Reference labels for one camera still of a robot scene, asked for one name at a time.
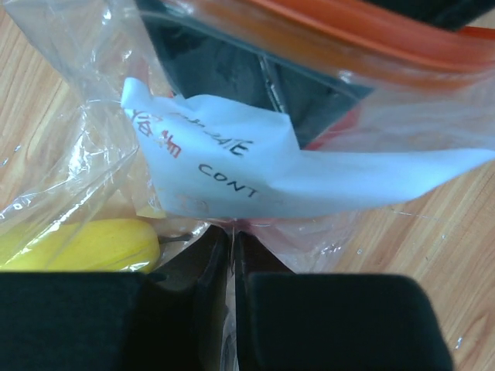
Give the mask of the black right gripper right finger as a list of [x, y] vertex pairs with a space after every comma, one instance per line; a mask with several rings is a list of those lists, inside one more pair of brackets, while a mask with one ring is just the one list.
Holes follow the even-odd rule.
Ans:
[[396, 274], [297, 274], [256, 237], [234, 240], [242, 370], [450, 370], [427, 294]]

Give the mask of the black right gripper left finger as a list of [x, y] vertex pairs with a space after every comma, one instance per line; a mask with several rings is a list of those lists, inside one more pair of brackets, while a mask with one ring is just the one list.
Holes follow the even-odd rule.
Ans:
[[1, 368], [218, 370], [229, 248], [211, 227], [151, 274], [2, 274]]

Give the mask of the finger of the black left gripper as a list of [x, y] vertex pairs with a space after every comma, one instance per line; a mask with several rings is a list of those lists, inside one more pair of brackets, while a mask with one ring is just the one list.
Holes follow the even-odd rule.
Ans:
[[175, 92], [185, 98], [214, 95], [287, 114], [300, 148], [334, 127], [372, 91], [212, 29], [176, 5], [135, 4]]

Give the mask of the clear zip top bag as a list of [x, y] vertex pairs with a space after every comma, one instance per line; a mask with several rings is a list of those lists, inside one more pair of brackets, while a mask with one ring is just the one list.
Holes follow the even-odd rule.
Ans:
[[73, 96], [26, 150], [1, 236], [137, 219], [154, 268], [212, 225], [322, 270], [366, 209], [404, 203], [494, 158], [494, 32], [418, 1], [161, 1], [194, 20], [372, 91], [300, 148], [287, 114], [172, 88], [137, 1], [7, 1]]

